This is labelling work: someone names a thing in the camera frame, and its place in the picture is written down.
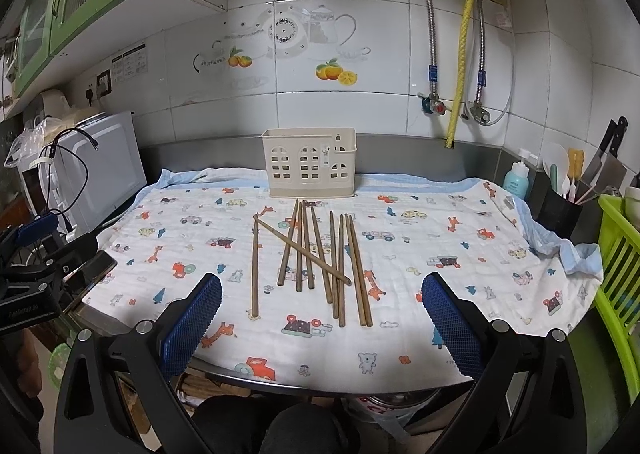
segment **soap dispenser bottle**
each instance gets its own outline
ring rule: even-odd
[[[529,189],[529,167],[525,160],[538,160],[536,155],[531,154],[527,149],[521,148],[518,156],[522,159],[511,167],[511,170],[504,177],[502,188],[520,199],[524,199]]]

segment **silver bolt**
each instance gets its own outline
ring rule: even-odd
[[[564,331],[557,328],[551,331],[551,336],[554,338],[556,342],[564,342],[564,340],[566,339],[566,335],[564,334]]]
[[[491,322],[491,327],[495,329],[498,333],[506,333],[509,331],[509,325],[504,320],[494,320]]]
[[[136,331],[141,335],[149,333],[154,328],[154,323],[151,320],[143,320],[136,325]]]
[[[81,342],[85,342],[90,337],[91,337],[91,330],[90,329],[83,329],[81,332],[78,333],[78,340],[81,341]]]

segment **power outlet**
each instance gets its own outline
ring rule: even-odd
[[[111,93],[111,70],[103,71],[95,78],[95,88],[100,98]]]

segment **green plastic dish rack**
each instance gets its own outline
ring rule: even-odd
[[[623,199],[601,195],[598,244],[604,281],[594,304],[609,331],[625,373],[631,402],[640,392],[640,376],[630,347],[630,333],[640,318],[640,234],[623,215]]]

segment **yellow hose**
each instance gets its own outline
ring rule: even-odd
[[[469,19],[474,7],[474,0],[465,0],[465,9],[462,13],[462,23],[460,24],[460,38],[458,39],[458,82],[456,84],[456,96],[453,99],[453,108],[449,127],[447,127],[447,141],[445,147],[453,147],[453,137],[456,135],[456,125],[458,124],[458,113],[460,112],[460,102],[465,88],[465,58],[466,58],[466,32],[469,27]]]

